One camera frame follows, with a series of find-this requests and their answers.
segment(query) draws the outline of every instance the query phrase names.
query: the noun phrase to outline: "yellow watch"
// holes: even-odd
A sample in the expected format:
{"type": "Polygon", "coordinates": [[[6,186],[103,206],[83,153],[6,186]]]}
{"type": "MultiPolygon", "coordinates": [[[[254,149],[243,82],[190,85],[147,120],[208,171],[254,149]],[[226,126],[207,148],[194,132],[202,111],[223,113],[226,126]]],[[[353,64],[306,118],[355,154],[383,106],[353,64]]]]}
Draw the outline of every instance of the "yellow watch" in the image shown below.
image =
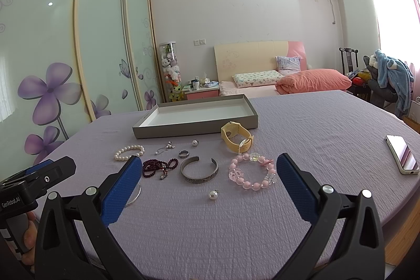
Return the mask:
{"type": "Polygon", "coordinates": [[[253,144],[254,136],[249,133],[249,131],[242,127],[240,123],[235,123],[233,121],[227,123],[222,127],[222,139],[225,141],[226,145],[230,150],[235,153],[241,154],[249,150],[253,144]],[[230,139],[236,135],[242,135],[246,139],[238,145],[232,142],[230,139]]]}

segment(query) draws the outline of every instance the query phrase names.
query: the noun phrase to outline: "plush toy container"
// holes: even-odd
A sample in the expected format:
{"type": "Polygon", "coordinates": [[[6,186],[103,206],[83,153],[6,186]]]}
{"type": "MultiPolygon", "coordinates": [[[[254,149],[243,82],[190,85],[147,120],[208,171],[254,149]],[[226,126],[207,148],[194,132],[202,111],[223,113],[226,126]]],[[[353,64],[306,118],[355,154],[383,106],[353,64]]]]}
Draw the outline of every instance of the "plush toy container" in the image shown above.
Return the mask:
{"type": "Polygon", "coordinates": [[[176,43],[173,41],[159,44],[160,67],[165,84],[165,96],[169,101],[182,100],[181,73],[175,45],[176,43]]]}

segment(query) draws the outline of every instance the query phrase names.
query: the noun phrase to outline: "phone screen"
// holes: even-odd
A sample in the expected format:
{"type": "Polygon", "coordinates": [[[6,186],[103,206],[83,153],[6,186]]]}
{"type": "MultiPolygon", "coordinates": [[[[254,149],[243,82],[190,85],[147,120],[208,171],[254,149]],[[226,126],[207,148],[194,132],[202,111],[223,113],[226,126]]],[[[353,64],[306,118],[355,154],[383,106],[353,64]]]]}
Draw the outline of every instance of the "phone screen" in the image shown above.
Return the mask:
{"type": "Polygon", "coordinates": [[[404,138],[397,135],[387,135],[386,137],[388,138],[391,146],[394,148],[402,168],[404,170],[419,170],[419,166],[417,165],[417,162],[404,138]]]}

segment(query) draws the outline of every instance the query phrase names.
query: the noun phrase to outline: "pink drawer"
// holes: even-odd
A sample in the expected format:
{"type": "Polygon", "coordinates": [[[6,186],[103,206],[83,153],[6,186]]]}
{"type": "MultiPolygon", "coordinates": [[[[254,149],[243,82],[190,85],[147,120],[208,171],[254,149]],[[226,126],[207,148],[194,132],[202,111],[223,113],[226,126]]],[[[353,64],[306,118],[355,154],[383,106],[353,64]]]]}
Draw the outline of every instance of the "pink drawer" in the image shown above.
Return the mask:
{"type": "Polygon", "coordinates": [[[214,91],[204,91],[198,93],[190,93],[186,95],[187,100],[203,99],[203,98],[214,98],[219,96],[219,90],[215,89],[214,91]]]}

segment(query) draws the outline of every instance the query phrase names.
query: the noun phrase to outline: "headboard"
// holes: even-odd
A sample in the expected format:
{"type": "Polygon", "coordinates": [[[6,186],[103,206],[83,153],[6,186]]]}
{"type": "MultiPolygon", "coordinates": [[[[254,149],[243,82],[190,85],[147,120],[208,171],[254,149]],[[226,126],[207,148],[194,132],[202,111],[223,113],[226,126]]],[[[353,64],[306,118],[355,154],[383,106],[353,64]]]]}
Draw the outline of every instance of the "headboard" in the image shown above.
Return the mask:
{"type": "Polygon", "coordinates": [[[301,70],[306,70],[302,42],[268,41],[220,44],[214,47],[219,82],[232,81],[240,73],[277,70],[276,56],[301,57],[301,70]]]}

